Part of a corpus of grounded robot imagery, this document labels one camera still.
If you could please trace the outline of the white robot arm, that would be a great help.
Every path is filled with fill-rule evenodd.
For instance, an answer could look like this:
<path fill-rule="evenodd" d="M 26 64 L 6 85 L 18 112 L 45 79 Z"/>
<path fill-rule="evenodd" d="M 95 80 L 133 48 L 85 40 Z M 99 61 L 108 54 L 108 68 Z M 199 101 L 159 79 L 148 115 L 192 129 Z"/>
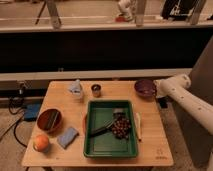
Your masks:
<path fill-rule="evenodd" d="M 157 98 L 169 96 L 213 135 L 213 105 L 188 91 L 191 86 L 188 75 L 179 74 L 165 79 L 157 79 L 154 84 L 157 89 Z"/>

